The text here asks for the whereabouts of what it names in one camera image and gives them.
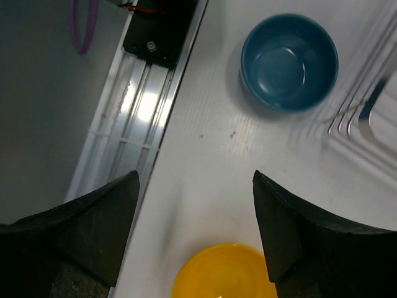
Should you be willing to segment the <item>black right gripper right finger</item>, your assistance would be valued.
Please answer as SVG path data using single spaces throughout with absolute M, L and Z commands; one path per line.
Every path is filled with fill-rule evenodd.
M 257 224 L 279 297 L 395 297 L 396 232 L 330 213 L 259 171 Z

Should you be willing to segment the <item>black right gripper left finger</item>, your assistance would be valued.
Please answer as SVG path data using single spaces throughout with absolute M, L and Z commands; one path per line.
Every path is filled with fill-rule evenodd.
M 1 225 L 2 297 L 106 297 L 117 283 L 140 191 L 136 171 Z

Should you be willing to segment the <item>yellow plastic bowl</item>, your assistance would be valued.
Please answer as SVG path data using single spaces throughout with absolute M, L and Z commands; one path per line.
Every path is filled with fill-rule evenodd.
M 263 253 L 240 243 L 222 243 L 186 262 L 171 297 L 277 297 L 277 291 Z

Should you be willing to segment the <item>blue ceramic bowl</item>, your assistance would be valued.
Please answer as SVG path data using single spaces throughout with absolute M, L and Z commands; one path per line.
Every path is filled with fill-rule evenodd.
M 258 23 L 241 50 L 244 87 L 278 112 L 294 114 L 318 106 L 331 93 L 338 72 L 332 38 L 300 14 L 277 14 Z

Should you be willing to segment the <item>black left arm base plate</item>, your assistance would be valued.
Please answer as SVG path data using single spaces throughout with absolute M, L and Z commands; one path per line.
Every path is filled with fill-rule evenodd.
M 182 52 L 197 1 L 138 1 L 119 5 L 132 13 L 123 49 L 149 64 L 173 69 Z

